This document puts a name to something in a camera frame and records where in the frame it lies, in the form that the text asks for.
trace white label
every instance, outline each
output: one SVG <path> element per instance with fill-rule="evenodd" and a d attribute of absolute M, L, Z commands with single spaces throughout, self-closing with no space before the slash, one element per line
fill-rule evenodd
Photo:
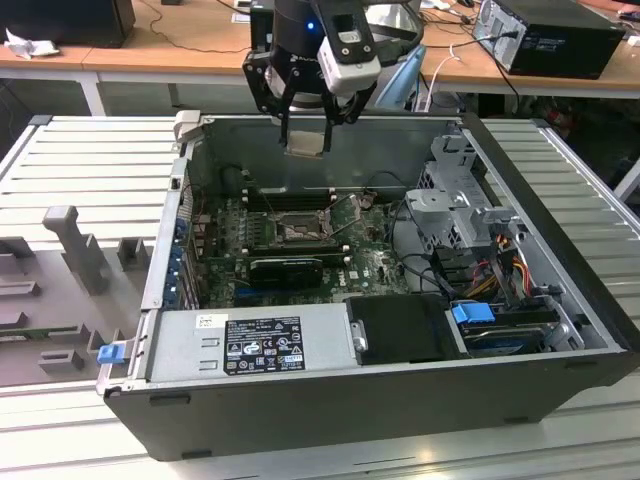
<path fill-rule="evenodd" d="M 198 315 L 196 317 L 196 328 L 224 328 L 227 320 L 229 320 L 229 314 L 227 313 Z"/>
<path fill-rule="evenodd" d="M 7 335 L 6 337 L 0 337 L 0 343 L 10 342 L 26 342 L 27 337 L 23 335 Z"/>
<path fill-rule="evenodd" d="M 284 363 L 295 363 L 295 362 L 301 362 L 302 361 L 302 355 L 287 355 L 284 357 Z"/>

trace white paper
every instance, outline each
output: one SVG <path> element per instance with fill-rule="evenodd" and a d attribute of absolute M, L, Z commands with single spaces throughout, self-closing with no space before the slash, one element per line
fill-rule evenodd
<path fill-rule="evenodd" d="M 4 46 L 11 50 L 18 57 L 31 60 L 31 57 L 44 57 L 47 55 L 56 55 L 60 50 L 56 48 L 53 42 L 48 40 L 25 40 L 17 35 L 12 34 L 9 29 L 7 32 L 7 41 Z"/>
<path fill-rule="evenodd" d="M 420 8 L 439 8 L 440 10 L 449 10 L 451 5 L 442 0 L 422 0 Z"/>

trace sticker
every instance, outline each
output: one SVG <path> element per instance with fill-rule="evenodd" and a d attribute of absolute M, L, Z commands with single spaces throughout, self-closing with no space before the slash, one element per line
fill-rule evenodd
<path fill-rule="evenodd" d="M 26 342 L 28 339 L 24 335 L 5 335 L 0 337 L 0 343 Z"/>
<path fill-rule="evenodd" d="M 224 371 L 227 375 L 305 369 L 300 317 L 225 319 L 224 325 Z"/>
<path fill-rule="evenodd" d="M 196 316 L 196 328 L 224 328 L 227 320 L 229 320 L 227 313 L 198 315 Z"/>

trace black plastic cover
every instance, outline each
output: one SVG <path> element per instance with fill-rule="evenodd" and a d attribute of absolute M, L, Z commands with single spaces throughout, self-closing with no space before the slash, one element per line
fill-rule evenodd
<path fill-rule="evenodd" d="M 434 295 L 381 295 L 347 299 L 349 322 L 364 328 L 360 365 L 419 363 L 459 358 L 444 306 Z"/>

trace desk leg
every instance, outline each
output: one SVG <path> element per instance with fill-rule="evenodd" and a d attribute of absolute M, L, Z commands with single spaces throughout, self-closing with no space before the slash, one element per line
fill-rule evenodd
<path fill-rule="evenodd" d="M 636 160 L 636 164 L 624 176 L 618 186 L 613 190 L 620 200 L 623 202 L 629 198 L 629 195 L 640 185 L 640 158 Z"/>
<path fill-rule="evenodd" d="M 94 117 L 105 117 L 107 115 L 107 109 L 104 103 L 102 103 L 100 84 L 97 76 L 87 76 L 79 80 L 79 83 L 84 92 L 84 98 L 87 101 L 91 115 Z"/>
<path fill-rule="evenodd" d="M 171 106 L 174 108 L 182 107 L 180 103 L 180 92 L 178 92 L 178 85 L 175 83 L 169 83 L 169 98 L 171 99 Z"/>

